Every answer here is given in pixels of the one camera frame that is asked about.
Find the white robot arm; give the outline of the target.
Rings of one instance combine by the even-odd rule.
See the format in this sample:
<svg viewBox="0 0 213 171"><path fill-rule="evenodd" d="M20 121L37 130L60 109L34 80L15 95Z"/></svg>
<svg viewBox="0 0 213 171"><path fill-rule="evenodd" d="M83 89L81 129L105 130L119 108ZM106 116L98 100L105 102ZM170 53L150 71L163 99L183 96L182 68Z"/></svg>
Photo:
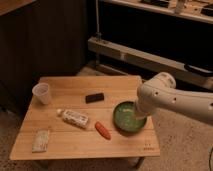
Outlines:
<svg viewBox="0 0 213 171"><path fill-rule="evenodd" d="M213 126L213 93L178 90L174 77L167 72L158 73L137 88L134 113L138 118L153 115L158 108Z"/></svg>

